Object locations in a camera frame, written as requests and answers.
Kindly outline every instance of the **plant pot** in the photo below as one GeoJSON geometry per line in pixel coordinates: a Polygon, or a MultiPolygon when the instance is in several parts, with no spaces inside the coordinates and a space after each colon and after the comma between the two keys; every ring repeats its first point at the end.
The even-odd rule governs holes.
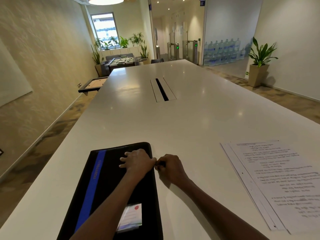
{"type": "Polygon", "coordinates": [[[148,64],[150,64],[150,60],[149,60],[149,58],[144,59],[144,60],[143,60],[143,64],[144,64],[144,65],[148,65],[148,64]]]}
{"type": "Polygon", "coordinates": [[[102,65],[95,65],[99,77],[102,77],[102,65]]]}
{"type": "Polygon", "coordinates": [[[251,87],[258,87],[261,85],[262,81],[267,76],[267,70],[269,68],[269,65],[262,65],[258,67],[257,65],[250,65],[249,69],[249,80],[248,84],[251,87]]]}

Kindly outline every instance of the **hand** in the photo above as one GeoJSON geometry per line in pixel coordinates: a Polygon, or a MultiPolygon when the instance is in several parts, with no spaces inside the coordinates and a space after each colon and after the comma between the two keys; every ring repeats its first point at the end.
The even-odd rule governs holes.
{"type": "Polygon", "coordinates": [[[160,175],[165,176],[171,183],[175,184],[179,188],[183,187],[183,185],[189,181],[182,163],[176,155],[166,154],[160,157],[155,165],[155,169],[160,175]],[[165,167],[159,165],[160,162],[165,162],[165,167]]]}
{"type": "Polygon", "coordinates": [[[132,152],[124,153],[127,157],[121,157],[120,161],[125,162],[120,164],[120,168],[126,168],[127,173],[133,175],[139,181],[143,179],[147,172],[149,172],[155,162],[156,158],[150,159],[148,154],[143,149],[138,149],[132,152]]]}

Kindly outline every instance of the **blue stripe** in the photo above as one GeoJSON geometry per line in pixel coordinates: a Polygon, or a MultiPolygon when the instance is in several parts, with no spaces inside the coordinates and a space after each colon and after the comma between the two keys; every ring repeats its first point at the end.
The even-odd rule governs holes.
{"type": "Polygon", "coordinates": [[[82,208],[80,210],[78,222],[77,222],[77,225],[75,227],[74,232],[76,232],[79,229],[79,227],[81,227],[81,225],[90,216],[92,202],[94,201],[94,193],[96,192],[96,188],[97,188],[97,184],[98,184],[98,180],[99,180],[99,175],[100,175],[100,171],[101,171],[101,167],[103,164],[103,159],[106,154],[106,151],[107,150],[103,150],[103,151],[98,152],[98,156],[97,156],[96,162],[94,164],[93,171],[91,173],[89,185],[88,185],[87,191],[85,193],[84,201],[82,204],[82,208]]]}

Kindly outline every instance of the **round ceiling light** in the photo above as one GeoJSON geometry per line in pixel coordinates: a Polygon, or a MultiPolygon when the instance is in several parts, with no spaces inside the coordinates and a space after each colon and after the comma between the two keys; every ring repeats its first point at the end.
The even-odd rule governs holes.
{"type": "Polygon", "coordinates": [[[122,3],[124,0],[89,0],[90,4],[93,5],[114,5],[118,3],[122,3]]]}

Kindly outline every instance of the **white table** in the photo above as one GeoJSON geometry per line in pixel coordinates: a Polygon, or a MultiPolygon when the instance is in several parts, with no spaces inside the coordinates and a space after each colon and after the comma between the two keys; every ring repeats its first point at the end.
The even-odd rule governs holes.
{"type": "MultiPolygon", "coordinates": [[[[205,192],[269,239],[271,232],[219,142],[278,139],[320,168],[320,125],[186,60],[120,68],[92,100],[0,230],[3,240],[56,239],[91,150],[147,141],[154,157],[176,154],[205,192]],[[164,77],[176,100],[155,100],[164,77]]],[[[219,239],[184,193],[156,173],[164,239],[219,239]]]]}

